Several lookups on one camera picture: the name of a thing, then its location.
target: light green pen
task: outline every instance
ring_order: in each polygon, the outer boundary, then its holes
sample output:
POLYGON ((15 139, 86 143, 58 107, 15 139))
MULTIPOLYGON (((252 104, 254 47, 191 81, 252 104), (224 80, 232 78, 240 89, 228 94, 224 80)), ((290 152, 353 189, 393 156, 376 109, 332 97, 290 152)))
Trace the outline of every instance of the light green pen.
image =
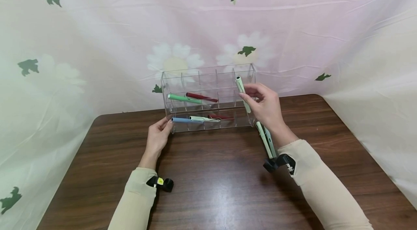
POLYGON ((264 126, 264 128, 265 128, 266 140, 268 141, 269 149, 271 150, 272 157, 276 158, 277 153, 275 152, 274 143, 272 143, 271 132, 269 132, 269 130, 265 126, 264 126))
POLYGON ((168 99, 174 100, 174 101, 185 101, 185 102, 191 102, 195 104, 201 104, 201 100, 198 99, 191 99, 188 97, 178 96, 175 94, 168 94, 168 99))
MULTIPOLYGON (((245 87, 243 86, 243 82, 242 82, 242 79, 240 78, 240 76, 236 77, 236 85, 237 85, 237 88, 239 89, 239 92, 246 93, 245 92, 245 87)), ((246 112, 250 113, 251 110, 250 110, 249 105, 245 101, 243 101, 243 104, 245 105, 246 112)))
POLYGON ((271 153, 271 150, 269 149, 268 142, 266 141, 264 129, 262 128, 262 125, 261 125, 261 123, 259 121, 257 121, 255 123, 255 125, 256 125, 256 128, 258 129, 258 131, 260 132, 261 139, 264 142, 264 146, 265 146, 266 152, 268 153, 268 157, 271 159, 272 158, 272 153, 271 153))

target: white fabric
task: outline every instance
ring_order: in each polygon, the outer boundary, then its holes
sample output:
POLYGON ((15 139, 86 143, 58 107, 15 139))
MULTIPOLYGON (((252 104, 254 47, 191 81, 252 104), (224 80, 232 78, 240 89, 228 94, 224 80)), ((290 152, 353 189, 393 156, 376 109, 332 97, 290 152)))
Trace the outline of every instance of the white fabric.
POLYGON ((324 98, 417 207, 417 0, 381 14, 324 98))
POLYGON ((406 1, 0 0, 0 200, 17 200, 0 228, 36 229, 94 118, 162 108, 161 71, 249 62, 281 96, 326 95, 412 200, 406 1), (245 46, 255 50, 239 54, 245 46), (388 92, 374 90, 382 82, 388 92))

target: finger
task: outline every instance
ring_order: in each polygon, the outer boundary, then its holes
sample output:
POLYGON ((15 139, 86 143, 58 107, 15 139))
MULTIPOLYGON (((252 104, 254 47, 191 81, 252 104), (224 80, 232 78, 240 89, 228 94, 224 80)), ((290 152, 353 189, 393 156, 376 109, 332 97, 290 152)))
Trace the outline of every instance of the finger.
POLYGON ((261 95, 265 95, 266 93, 268 93, 268 88, 265 87, 265 85, 260 84, 260 83, 249 83, 249 84, 244 84, 243 85, 245 87, 245 92, 247 93, 260 93, 261 95))
POLYGON ((251 109, 256 109, 258 107, 259 104, 246 93, 239 93, 239 96, 249 105, 251 109))
POLYGON ((168 121, 167 117, 164 117, 160 121, 158 121, 157 123, 155 123, 151 126, 162 129, 164 127, 165 123, 167 123, 167 121, 168 121))
POLYGON ((246 94, 249 95, 252 98, 256 97, 256 98, 261 99, 261 100, 264 99, 264 96, 261 93, 258 93, 258 92, 256 92, 256 93, 246 93, 246 94))
POLYGON ((167 136, 170 134, 172 126, 174 123, 172 121, 168 121, 167 124, 165 124, 165 128, 162 130, 162 133, 166 134, 167 136))

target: beige sleeve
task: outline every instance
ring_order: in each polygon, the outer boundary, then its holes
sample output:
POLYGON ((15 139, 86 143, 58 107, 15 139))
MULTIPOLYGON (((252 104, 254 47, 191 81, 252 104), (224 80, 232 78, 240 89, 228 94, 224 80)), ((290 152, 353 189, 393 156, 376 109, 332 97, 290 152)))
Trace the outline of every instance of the beige sleeve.
POLYGON ((156 188, 146 182, 153 176, 155 170, 142 167, 133 170, 108 230, 146 230, 156 196, 156 188))
POLYGON ((305 140, 279 148, 277 154, 287 154, 296 162, 292 177, 324 229, 373 229, 348 189, 305 140))

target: dark brown tabletop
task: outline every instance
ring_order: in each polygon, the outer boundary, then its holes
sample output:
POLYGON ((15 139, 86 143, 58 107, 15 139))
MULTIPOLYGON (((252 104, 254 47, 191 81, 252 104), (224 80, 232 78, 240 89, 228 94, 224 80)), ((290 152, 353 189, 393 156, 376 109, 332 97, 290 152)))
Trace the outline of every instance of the dark brown tabletop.
MULTIPOLYGON (((287 125, 345 184, 374 229, 416 229, 417 211, 317 95, 281 98, 287 125)), ((102 115, 94 121, 38 230, 104 230, 145 150, 148 126, 164 110, 102 115)), ((157 172, 175 182, 158 191, 149 229, 322 229, 286 168, 273 174, 251 127, 171 135, 157 172)))

